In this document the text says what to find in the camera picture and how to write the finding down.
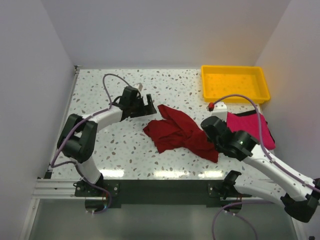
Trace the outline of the dark red t shirt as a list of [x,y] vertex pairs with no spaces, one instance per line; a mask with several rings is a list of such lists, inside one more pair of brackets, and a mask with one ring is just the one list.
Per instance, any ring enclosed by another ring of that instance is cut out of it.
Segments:
[[208,141],[205,132],[184,112],[160,104],[158,110],[161,120],[151,120],[143,132],[151,138],[158,152],[186,148],[193,154],[218,162],[219,153],[213,143]]

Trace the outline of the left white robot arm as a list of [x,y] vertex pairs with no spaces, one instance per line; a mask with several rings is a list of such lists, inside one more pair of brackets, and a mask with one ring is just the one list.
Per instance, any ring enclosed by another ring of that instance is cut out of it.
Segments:
[[156,113],[150,94],[144,98],[140,89],[126,86],[122,95],[116,97],[108,108],[83,116],[71,114],[58,139],[57,150],[74,164],[86,183],[86,191],[92,196],[99,196],[104,190],[104,178],[93,160],[97,133],[127,118]]

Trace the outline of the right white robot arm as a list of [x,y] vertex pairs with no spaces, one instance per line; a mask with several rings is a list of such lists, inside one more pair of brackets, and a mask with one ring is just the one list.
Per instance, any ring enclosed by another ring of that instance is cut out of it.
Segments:
[[237,193],[261,198],[282,206],[292,218],[308,223],[320,203],[320,180],[307,177],[268,152],[243,130],[231,131],[217,116],[202,121],[201,128],[215,149],[257,169],[271,182],[253,179],[231,170],[215,190],[226,199]]

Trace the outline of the yellow plastic tray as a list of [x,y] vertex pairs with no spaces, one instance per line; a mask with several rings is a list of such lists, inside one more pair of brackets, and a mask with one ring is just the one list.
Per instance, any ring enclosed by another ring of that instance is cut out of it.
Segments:
[[256,104],[271,99],[264,72],[258,66],[203,65],[201,79],[207,103],[232,94],[244,95]]

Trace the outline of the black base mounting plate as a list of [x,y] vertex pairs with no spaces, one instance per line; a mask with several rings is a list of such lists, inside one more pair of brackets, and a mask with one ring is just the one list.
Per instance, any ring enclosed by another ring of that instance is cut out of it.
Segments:
[[85,181],[75,182],[74,195],[84,198],[87,210],[101,210],[104,206],[119,209],[124,205],[204,205],[219,207],[224,197],[218,190],[222,180],[104,180],[103,188]]

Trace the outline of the aluminium frame rail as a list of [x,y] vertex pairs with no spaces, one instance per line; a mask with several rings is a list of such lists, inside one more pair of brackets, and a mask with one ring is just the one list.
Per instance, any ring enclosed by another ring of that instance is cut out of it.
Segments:
[[30,238],[41,200],[74,198],[75,195],[72,193],[72,181],[70,179],[37,179],[19,239],[28,240]]

